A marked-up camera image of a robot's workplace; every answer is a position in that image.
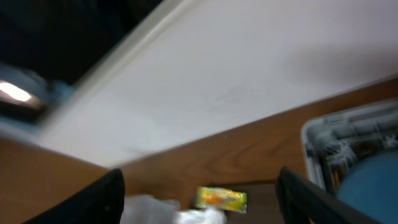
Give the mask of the dark blue plate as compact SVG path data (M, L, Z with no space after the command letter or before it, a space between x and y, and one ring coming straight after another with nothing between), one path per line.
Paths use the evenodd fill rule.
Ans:
M379 154L356 164L336 197L380 223L397 224L397 152Z

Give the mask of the yellow green snack wrapper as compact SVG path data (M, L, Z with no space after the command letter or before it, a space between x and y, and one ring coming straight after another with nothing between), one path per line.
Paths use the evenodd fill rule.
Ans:
M220 187L197 188L194 205L196 208L217 208L230 212L246 213L248 195Z

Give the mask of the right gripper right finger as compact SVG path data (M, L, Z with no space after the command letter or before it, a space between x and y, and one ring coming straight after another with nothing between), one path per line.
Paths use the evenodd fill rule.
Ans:
M288 167L281 168L275 192L285 223L377 223Z

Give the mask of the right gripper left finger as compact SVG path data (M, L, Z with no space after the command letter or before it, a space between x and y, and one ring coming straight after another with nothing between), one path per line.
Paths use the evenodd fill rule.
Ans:
M120 169L113 169L25 224L119 224L124 196L123 173Z

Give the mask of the white napkin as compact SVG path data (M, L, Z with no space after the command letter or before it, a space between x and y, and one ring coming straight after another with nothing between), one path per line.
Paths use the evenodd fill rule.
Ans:
M181 210L176 200L158 200L151 195L124 199L120 224L226 224L223 211L215 208Z

